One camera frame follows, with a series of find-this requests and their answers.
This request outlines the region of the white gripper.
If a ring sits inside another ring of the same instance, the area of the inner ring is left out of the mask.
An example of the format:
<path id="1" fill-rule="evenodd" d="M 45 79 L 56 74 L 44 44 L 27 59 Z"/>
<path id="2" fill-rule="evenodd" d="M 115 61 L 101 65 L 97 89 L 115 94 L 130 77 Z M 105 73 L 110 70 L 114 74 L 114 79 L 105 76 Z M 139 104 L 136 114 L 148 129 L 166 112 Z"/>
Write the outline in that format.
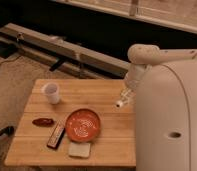
<path id="1" fill-rule="evenodd" d="M 144 74 L 151 68 L 151 65 L 130 65 L 130 68 L 124 78 L 124 83 L 127 88 L 122 91 L 123 98 L 130 100 L 135 97 L 134 91 L 138 87 L 138 84 L 141 81 Z"/>

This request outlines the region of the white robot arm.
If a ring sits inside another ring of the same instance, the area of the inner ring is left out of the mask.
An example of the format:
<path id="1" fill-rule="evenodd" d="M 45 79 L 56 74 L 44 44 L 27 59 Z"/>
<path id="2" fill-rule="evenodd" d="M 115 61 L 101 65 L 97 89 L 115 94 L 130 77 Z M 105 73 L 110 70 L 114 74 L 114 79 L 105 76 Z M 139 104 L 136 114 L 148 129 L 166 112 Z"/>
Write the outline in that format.
<path id="1" fill-rule="evenodd" d="M 128 58 L 136 171 L 197 171 L 197 49 L 135 44 Z"/>

